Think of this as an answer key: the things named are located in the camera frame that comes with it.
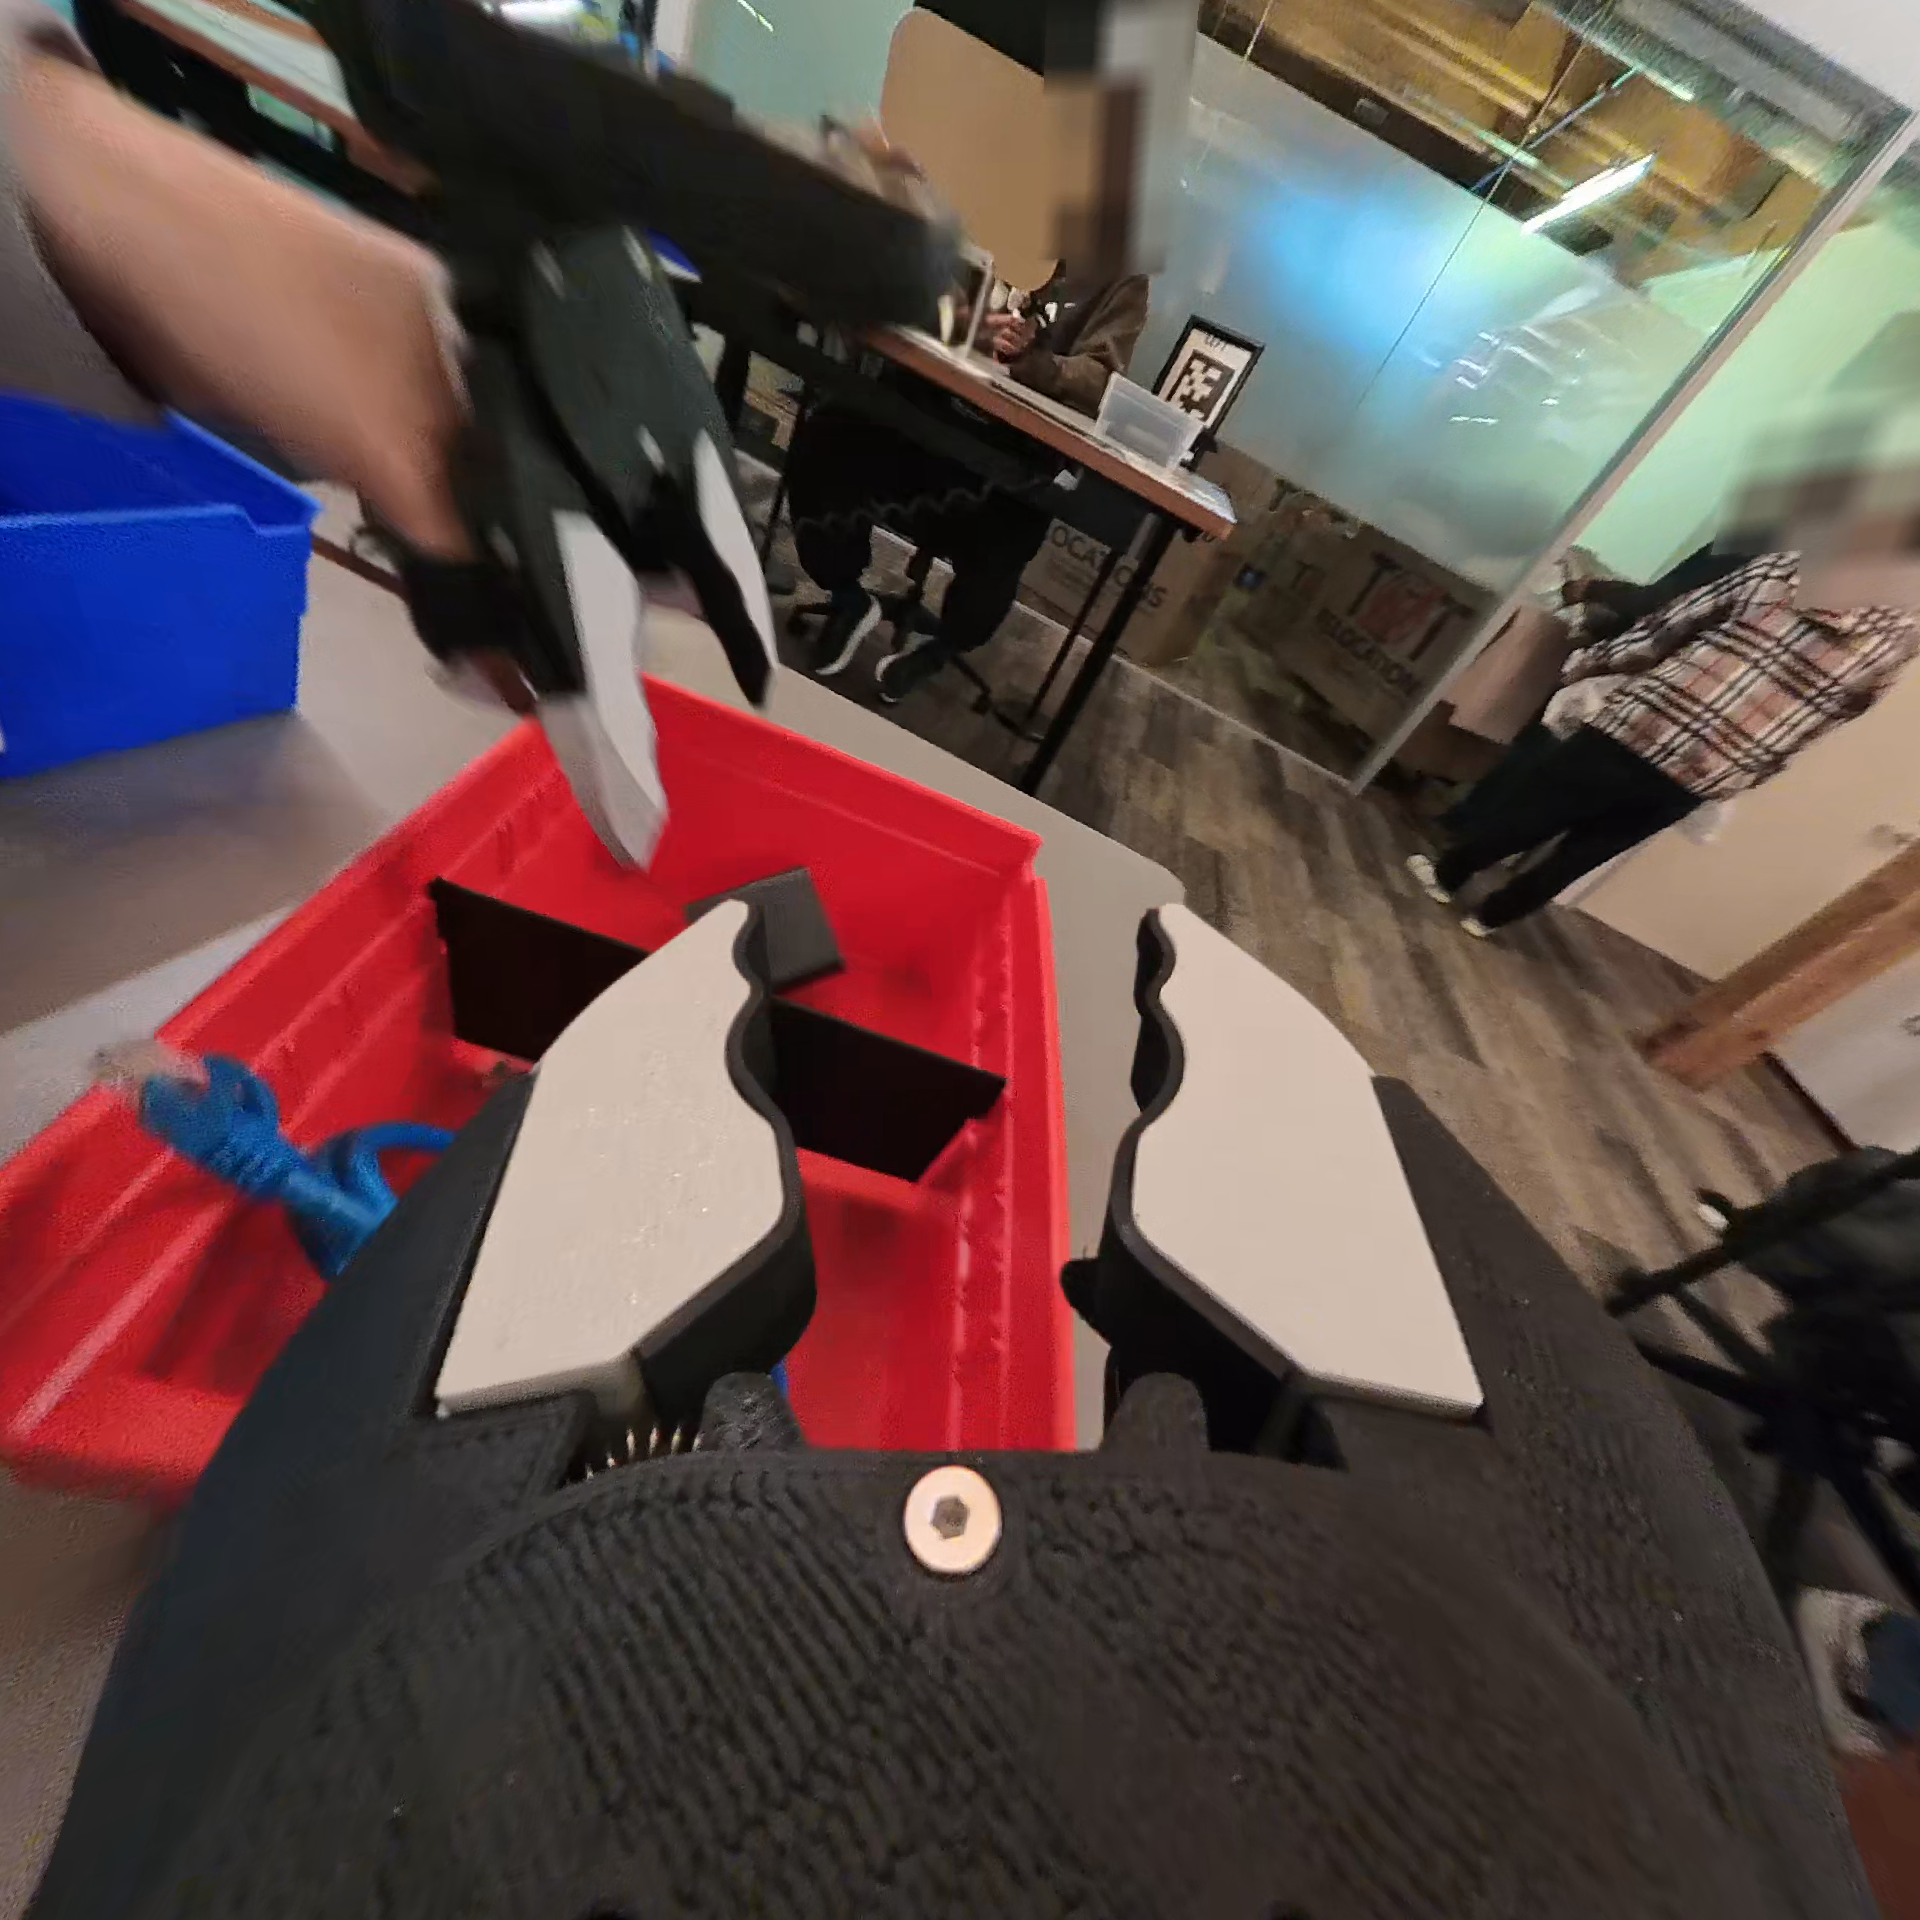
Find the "person's left hand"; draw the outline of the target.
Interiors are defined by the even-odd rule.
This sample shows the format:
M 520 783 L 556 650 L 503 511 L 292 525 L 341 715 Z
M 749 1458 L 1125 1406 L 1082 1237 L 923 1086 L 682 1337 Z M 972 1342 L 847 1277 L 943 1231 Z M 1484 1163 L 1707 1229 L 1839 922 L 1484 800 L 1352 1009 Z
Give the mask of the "person's left hand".
M 189 398 L 355 490 L 418 554 L 469 561 L 464 425 L 439 263 L 391 230 L 239 170 L 167 189 L 141 330 Z

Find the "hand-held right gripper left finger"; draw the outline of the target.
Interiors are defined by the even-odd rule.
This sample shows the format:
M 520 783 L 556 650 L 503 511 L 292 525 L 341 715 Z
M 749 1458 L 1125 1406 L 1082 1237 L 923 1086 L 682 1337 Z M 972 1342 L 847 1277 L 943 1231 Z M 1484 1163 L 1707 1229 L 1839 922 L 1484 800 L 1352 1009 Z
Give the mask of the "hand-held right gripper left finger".
M 654 952 L 491 897 L 434 912 L 454 1038 L 532 1063 L 439 1410 L 700 1410 L 776 1368 L 815 1286 L 760 911 L 717 901 Z

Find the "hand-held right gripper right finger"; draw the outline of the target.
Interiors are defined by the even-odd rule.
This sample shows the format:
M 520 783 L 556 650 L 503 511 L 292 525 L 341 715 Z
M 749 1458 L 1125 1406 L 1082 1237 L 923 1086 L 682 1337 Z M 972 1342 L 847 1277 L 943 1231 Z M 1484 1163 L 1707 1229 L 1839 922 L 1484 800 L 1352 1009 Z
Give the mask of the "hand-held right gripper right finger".
M 1383 1081 L 1286 981 L 1183 906 L 1135 936 L 1135 1115 L 1074 1312 L 1112 1390 L 1208 1418 L 1282 1395 L 1476 1418 L 1484 1393 L 1387 1127 Z

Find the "red plastic bin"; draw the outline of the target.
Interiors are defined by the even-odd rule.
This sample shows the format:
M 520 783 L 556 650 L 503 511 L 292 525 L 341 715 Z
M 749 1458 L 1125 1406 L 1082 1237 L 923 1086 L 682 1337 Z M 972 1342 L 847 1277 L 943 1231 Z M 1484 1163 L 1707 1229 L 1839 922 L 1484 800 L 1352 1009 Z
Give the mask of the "red plastic bin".
M 1066 1096 L 1034 833 L 661 679 L 670 793 L 651 871 L 616 866 L 536 727 L 323 885 L 159 1027 L 235 1058 L 302 1146 L 454 1133 L 506 1072 L 458 1038 L 436 890 L 640 952 L 692 906 L 804 871 L 840 968 L 781 1006 L 999 1081 L 907 1183 L 797 1139 L 819 1305 L 787 1366 L 840 1450 L 1067 1450 Z M 285 1214 L 87 1093 L 4 1166 L 3 1451 L 24 1481 L 178 1504 L 326 1286 Z

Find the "grey desk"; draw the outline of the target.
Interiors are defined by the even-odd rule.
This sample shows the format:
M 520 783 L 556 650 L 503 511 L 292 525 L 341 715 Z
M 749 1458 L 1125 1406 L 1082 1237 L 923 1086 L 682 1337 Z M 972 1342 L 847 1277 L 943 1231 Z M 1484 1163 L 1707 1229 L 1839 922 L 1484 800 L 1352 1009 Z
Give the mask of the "grey desk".
M 1086 1254 L 1131 1107 L 1134 934 L 1183 885 L 790 666 L 771 718 L 1039 838 Z M 430 679 L 398 599 L 314 561 L 298 714 L 4 784 L 4 1153 L 84 1091 L 95 1049 L 152 1033 L 506 727 Z M 36 1890 L 155 1542 L 140 1507 L 4 1481 L 4 1917 Z

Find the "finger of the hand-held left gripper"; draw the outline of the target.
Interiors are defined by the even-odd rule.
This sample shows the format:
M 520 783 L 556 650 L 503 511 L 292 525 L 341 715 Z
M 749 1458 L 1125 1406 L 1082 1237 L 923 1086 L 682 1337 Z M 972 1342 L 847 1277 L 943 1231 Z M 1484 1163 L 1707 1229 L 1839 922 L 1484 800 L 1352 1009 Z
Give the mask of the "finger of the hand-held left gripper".
M 655 720 L 640 685 L 646 599 L 583 513 L 556 513 L 551 521 L 583 690 L 541 701 L 541 730 L 602 847 L 622 866 L 646 871 L 670 813 Z
M 723 646 L 733 685 L 751 710 L 764 710 L 779 671 L 773 602 L 731 461 L 709 433 L 691 445 L 688 481 L 691 547 L 682 569 Z

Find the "clear plastic box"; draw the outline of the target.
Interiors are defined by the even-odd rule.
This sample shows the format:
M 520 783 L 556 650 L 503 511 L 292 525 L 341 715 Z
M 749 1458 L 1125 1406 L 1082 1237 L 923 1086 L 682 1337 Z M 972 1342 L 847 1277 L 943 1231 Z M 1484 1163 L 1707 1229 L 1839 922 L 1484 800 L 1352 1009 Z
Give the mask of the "clear plastic box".
M 1188 467 L 1206 427 L 1206 405 L 1160 398 L 1127 375 L 1112 375 L 1095 411 L 1095 433 L 1131 461 Z

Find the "wooden post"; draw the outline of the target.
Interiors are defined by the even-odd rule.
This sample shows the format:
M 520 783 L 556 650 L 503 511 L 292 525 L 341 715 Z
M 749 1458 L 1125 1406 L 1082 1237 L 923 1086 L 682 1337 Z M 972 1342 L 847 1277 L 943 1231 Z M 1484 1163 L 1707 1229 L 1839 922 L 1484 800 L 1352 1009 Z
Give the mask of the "wooden post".
M 1638 1040 L 1645 1066 L 1702 1091 L 1918 954 L 1918 843 L 1861 878 Z

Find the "framed marker tag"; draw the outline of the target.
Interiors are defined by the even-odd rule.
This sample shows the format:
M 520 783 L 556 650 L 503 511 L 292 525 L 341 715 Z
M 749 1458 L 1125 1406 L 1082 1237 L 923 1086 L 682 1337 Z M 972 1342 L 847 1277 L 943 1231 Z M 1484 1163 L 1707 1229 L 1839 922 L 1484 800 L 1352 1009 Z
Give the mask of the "framed marker tag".
M 1264 346 L 1258 338 L 1190 314 L 1151 385 L 1151 393 L 1198 422 L 1198 445 L 1213 445 L 1261 358 Z

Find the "black tripod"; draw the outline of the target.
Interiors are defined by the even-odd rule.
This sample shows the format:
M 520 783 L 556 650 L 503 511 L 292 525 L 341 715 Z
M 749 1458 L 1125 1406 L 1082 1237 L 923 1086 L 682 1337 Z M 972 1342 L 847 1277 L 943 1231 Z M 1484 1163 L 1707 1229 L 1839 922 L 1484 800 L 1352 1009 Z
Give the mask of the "black tripod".
M 1603 1307 L 1616 1319 L 1678 1311 L 1712 1357 L 1644 1357 L 1733 1408 L 1749 1455 L 1836 1494 L 1863 1487 L 1912 1526 L 1916 1151 L 1838 1155 L 1746 1208 L 1712 1191 L 1696 1201 L 1712 1217 L 1710 1249 L 1622 1274 Z

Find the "black bin divider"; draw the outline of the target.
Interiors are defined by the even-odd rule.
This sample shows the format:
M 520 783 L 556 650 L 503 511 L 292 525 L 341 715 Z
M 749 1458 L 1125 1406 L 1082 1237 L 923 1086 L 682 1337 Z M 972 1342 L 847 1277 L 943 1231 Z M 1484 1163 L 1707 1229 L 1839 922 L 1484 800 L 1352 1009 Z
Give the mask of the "black bin divider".
M 536 1063 L 645 949 L 434 878 L 424 890 L 447 965 L 451 1031 Z M 994 1112 L 1004 1078 L 813 1011 L 771 1006 L 774 1099 L 796 1146 L 917 1183 L 965 1125 Z

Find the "black network adapter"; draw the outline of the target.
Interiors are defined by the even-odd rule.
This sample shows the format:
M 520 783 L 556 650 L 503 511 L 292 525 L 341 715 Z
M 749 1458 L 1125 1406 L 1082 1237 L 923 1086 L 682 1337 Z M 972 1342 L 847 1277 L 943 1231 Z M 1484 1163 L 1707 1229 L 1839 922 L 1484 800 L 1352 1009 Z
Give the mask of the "black network adapter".
M 804 989 L 843 971 L 846 955 L 806 866 L 743 880 L 723 895 L 698 899 L 683 909 L 683 920 L 692 923 L 731 901 L 759 912 L 764 974 L 773 993 Z

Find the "blue plastic bin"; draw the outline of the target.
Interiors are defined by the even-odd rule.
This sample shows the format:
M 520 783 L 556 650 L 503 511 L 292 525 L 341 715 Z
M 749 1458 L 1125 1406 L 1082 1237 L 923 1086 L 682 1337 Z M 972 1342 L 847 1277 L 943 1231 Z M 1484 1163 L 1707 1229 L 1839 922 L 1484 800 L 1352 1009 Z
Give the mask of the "blue plastic bin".
M 298 710 L 320 506 L 178 416 L 3 401 L 3 781 Z

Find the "cardboard box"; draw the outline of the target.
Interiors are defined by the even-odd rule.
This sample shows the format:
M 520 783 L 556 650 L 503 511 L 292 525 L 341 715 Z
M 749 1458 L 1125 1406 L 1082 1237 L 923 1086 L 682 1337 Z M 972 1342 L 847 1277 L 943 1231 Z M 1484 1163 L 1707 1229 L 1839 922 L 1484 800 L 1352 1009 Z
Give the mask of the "cardboard box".
M 1301 536 L 1291 566 L 1280 666 L 1370 742 L 1419 710 L 1493 607 L 1488 591 L 1365 525 Z
M 1221 541 L 1176 529 L 1139 599 L 1119 651 L 1151 667 L 1186 661 L 1228 616 L 1240 575 L 1264 552 L 1285 511 L 1286 491 L 1277 490 L 1254 507 L 1236 507 L 1236 525 Z M 1088 599 L 1110 549 L 1066 521 L 1054 521 L 1045 547 L 1022 576 L 1023 602 L 1060 627 L 1076 630 L 1082 638 L 1095 638 L 1128 591 L 1155 525 L 1156 517 L 1147 517 L 1122 549 L 1096 599 Z

